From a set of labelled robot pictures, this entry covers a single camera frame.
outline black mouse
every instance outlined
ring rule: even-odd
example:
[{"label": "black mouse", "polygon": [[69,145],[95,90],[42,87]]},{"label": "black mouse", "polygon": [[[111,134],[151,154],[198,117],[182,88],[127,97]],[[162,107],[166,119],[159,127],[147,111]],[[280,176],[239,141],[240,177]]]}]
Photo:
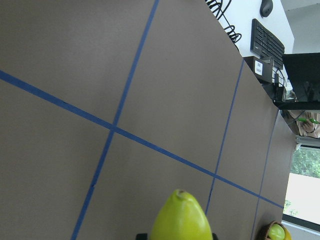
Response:
[{"label": "black mouse", "polygon": [[262,0],[261,6],[260,6],[260,15],[262,17],[268,17],[274,8],[274,3],[272,0]]}]

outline computer screen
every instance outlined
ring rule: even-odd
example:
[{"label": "computer screen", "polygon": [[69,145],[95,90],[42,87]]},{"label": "computer screen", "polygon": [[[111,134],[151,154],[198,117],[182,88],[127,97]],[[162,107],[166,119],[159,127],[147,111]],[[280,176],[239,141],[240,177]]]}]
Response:
[{"label": "computer screen", "polygon": [[284,54],[288,79],[298,102],[320,102],[320,52]]}]

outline keyboard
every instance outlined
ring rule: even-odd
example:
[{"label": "keyboard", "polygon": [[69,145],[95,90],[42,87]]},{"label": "keyboard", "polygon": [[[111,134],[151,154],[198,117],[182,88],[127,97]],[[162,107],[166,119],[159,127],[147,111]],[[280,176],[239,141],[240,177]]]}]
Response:
[{"label": "keyboard", "polygon": [[273,57],[274,66],[283,69],[285,46],[255,18],[252,19],[250,50],[260,57]]}]

